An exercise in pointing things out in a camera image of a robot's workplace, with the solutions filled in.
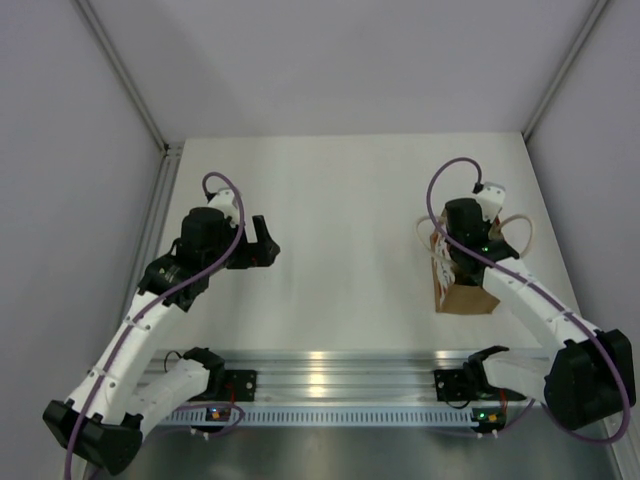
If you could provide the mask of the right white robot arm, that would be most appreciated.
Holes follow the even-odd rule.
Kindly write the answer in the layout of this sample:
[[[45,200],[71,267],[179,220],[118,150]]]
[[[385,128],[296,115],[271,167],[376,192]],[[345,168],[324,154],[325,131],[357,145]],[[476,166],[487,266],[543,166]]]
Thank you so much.
[[[575,431],[636,403],[632,347],[618,329],[603,331],[545,287],[521,255],[491,230],[500,206],[474,195],[445,204],[444,234],[461,273],[497,298],[543,347],[530,360],[503,346],[473,354],[465,384],[478,397],[498,389],[539,401],[556,423]]]

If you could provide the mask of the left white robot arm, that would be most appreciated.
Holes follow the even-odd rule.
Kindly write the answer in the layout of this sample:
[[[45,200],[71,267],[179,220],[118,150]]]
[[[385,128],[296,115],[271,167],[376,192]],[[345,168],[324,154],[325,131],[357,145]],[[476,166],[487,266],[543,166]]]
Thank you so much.
[[[118,475],[148,434],[183,404],[229,395],[225,361],[207,347],[187,350],[145,388],[138,383],[161,341],[186,317],[213,275],[275,262],[280,247],[265,218],[253,216],[253,242],[239,221],[239,214],[220,207],[193,208],[169,251],[146,267],[130,309],[100,359],[67,399],[50,401],[43,413],[69,457]]]

